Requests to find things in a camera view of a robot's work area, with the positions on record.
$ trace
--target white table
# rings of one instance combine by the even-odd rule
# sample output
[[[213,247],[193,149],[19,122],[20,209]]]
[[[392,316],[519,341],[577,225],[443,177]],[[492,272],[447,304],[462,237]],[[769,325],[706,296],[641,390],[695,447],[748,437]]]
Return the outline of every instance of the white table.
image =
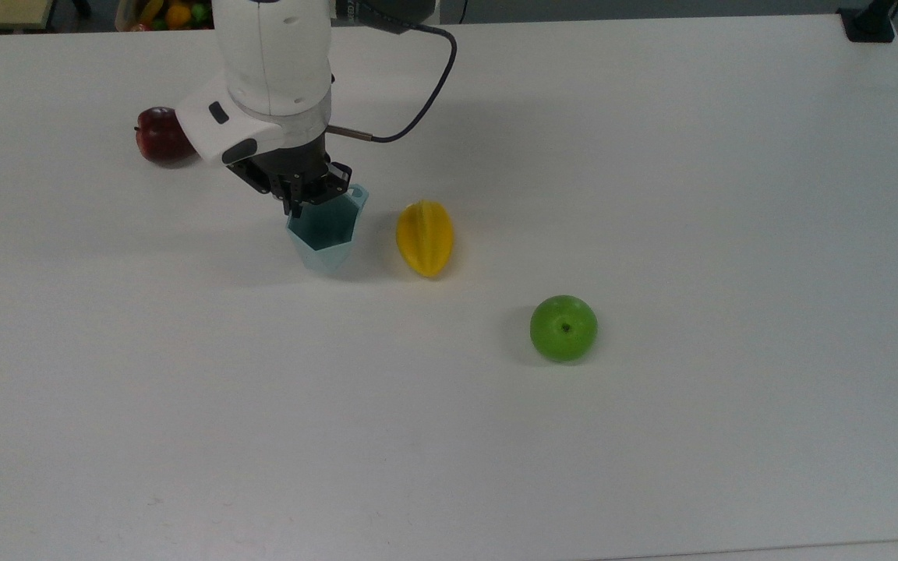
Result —
[[[145,162],[204,32],[0,37],[0,559],[558,561],[898,539],[898,42],[836,16],[462,26],[335,278]],[[437,38],[335,31],[391,132]],[[441,280],[396,213],[438,199]],[[580,365],[527,338],[580,295]]]

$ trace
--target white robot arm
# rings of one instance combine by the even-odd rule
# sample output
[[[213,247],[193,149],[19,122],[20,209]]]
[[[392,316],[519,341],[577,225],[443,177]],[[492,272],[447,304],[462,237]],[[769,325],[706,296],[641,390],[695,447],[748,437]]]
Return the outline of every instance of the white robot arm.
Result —
[[[364,0],[214,0],[224,70],[175,107],[196,152],[207,163],[227,166],[257,191],[271,192],[293,217],[300,216],[304,203],[317,205],[345,192],[352,170],[332,163],[324,149],[331,120],[331,19],[392,33],[420,29],[446,36],[453,46],[432,97],[401,134],[374,138],[331,128],[338,134],[373,142],[400,138],[430,107],[455,57],[451,35],[417,23],[432,13],[434,0],[386,1],[400,4],[407,19]]]

